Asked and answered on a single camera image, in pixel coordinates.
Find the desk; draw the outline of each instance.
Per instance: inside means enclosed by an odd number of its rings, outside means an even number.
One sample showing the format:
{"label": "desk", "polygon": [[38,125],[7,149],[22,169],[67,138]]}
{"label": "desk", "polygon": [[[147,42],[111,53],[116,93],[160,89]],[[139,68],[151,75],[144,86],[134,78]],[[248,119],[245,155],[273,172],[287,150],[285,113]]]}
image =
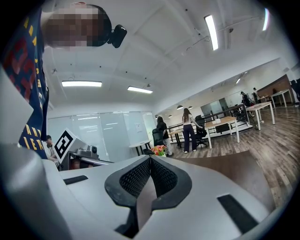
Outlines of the desk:
{"label": "desk", "polygon": [[286,102],[285,102],[285,93],[286,93],[286,92],[289,92],[289,94],[290,94],[290,98],[291,98],[291,101],[293,101],[293,100],[292,100],[292,96],[291,96],[291,92],[290,92],[290,90],[289,90],[289,89],[282,90],[282,91],[280,91],[280,92],[278,92],[278,93],[275,93],[275,94],[271,95],[271,97],[272,97],[272,100],[273,100],[273,104],[274,104],[274,108],[275,108],[274,97],[276,97],[276,96],[278,96],[278,98],[279,98],[279,101],[280,101],[280,105],[281,105],[280,95],[282,95],[283,102],[284,102],[284,104],[285,104],[285,107],[286,107]]}
{"label": "desk", "polygon": [[140,153],[139,153],[138,147],[141,148],[141,154],[144,154],[144,153],[143,153],[143,149],[142,149],[142,145],[145,144],[146,149],[148,149],[148,146],[149,146],[149,149],[151,149],[150,144],[149,144],[150,142],[151,142],[151,140],[146,140],[146,141],[142,141],[142,142],[138,142],[138,143],[136,143],[136,144],[130,145],[129,147],[130,147],[130,148],[135,148],[135,149],[136,149],[136,152],[137,152],[137,155],[139,156]]}
{"label": "desk", "polygon": [[183,129],[179,129],[179,130],[172,131],[172,132],[168,133],[168,135],[175,134],[176,142],[177,142],[177,145],[179,146],[179,148],[181,148],[181,142],[180,142],[178,133],[182,133],[182,132],[183,132]]}
{"label": "desk", "polygon": [[211,122],[206,122],[205,123],[205,129],[207,130],[207,137],[208,137],[208,142],[210,143],[210,149],[211,149],[211,141],[210,141],[210,129],[215,128],[217,126],[223,125],[223,124],[228,124],[229,125],[229,131],[230,131],[230,135],[232,135],[232,130],[231,130],[231,123],[235,124],[235,130],[236,130],[236,137],[238,140],[238,143],[240,142],[240,136],[239,136],[239,129],[238,129],[238,124],[236,122],[236,118],[235,117],[224,117],[220,119],[221,122],[220,123],[216,123],[216,124],[212,124]]}
{"label": "desk", "polygon": [[271,102],[259,103],[259,104],[256,104],[256,105],[253,105],[251,107],[246,108],[246,111],[255,111],[257,122],[258,122],[258,130],[261,130],[260,121],[262,120],[260,109],[262,109],[266,106],[270,106],[271,115],[272,115],[272,123],[275,124],[274,113],[273,113],[273,108],[272,108],[272,103]]}

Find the black chair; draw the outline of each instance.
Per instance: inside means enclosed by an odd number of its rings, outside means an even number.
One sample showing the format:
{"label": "black chair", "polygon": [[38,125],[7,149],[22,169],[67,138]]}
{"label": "black chair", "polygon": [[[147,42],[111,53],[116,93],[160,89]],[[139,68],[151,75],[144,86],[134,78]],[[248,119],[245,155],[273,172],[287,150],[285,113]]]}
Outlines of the black chair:
{"label": "black chair", "polygon": [[196,126],[195,138],[196,138],[197,146],[199,146],[199,145],[201,146],[201,144],[203,144],[207,147],[208,140],[203,139],[203,137],[205,137],[207,135],[207,132],[204,129],[205,118],[203,118],[203,117],[201,117],[201,115],[199,115],[199,116],[196,116],[195,121],[199,126],[203,127],[203,128],[199,128]]}
{"label": "black chair", "polygon": [[160,131],[158,128],[152,130],[152,136],[154,141],[154,146],[164,145],[164,132]]}

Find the black camera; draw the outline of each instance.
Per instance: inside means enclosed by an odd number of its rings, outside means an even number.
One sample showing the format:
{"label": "black camera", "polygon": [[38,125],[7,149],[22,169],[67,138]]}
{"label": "black camera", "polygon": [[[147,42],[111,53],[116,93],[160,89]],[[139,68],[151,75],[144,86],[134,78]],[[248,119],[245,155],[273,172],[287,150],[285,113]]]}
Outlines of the black camera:
{"label": "black camera", "polygon": [[114,30],[112,30],[112,33],[110,34],[107,43],[112,44],[115,48],[118,48],[123,42],[123,39],[126,36],[126,34],[127,30],[119,24],[114,28]]}

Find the ceiling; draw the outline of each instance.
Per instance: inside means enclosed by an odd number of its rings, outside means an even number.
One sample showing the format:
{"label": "ceiling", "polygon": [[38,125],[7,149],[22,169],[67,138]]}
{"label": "ceiling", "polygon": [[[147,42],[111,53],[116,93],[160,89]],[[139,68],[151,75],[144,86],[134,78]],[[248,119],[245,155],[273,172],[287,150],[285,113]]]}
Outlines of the ceiling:
{"label": "ceiling", "polygon": [[[50,1],[44,11],[74,0]],[[107,102],[157,104],[187,84],[201,81],[216,66],[268,41],[261,35],[264,9],[250,0],[92,0],[111,19],[113,28],[127,30],[120,48],[112,45],[80,51],[46,48],[44,70],[50,90],[50,109],[62,105]],[[208,36],[204,17],[212,15],[219,49],[198,40]],[[101,88],[63,88],[65,80],[101,81]],[[153,90],[152,94],[127,91],[128,86]]]}

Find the woman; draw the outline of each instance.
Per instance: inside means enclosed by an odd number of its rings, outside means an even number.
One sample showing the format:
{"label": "woman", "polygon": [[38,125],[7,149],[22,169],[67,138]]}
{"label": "woman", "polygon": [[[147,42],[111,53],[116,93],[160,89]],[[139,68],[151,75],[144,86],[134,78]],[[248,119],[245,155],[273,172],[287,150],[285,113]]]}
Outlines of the woman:
{"label": "woman", "polygon": [[187,108],[183,110],[182,122],[183,122],[183,136],[184,136],[184,153],[188,153],[189,151],[189,135],[191,135],[192,149],[195,152],[197,148],[197,144],[196,144],[194,129],[192,127],[191,122],[193,122],[199,128],[202,127],[196,123],[196,121],[193,119],[192,114],[189,112]]}
{"label": "woman", "polygon": [[173,155],[172,151],[171,151],[171,144],[170,144],[170,140],[169,140],[169,135],[167,132],[167,125],[164,123],[164,120],[162,117],[158,117],[157,118],[157,126],[156,126],[159,131],[163,131],[164,133],[164,137],[163,137],[163,142],[164,145],[167,147],[167,151],[166,153],[171,156]]}

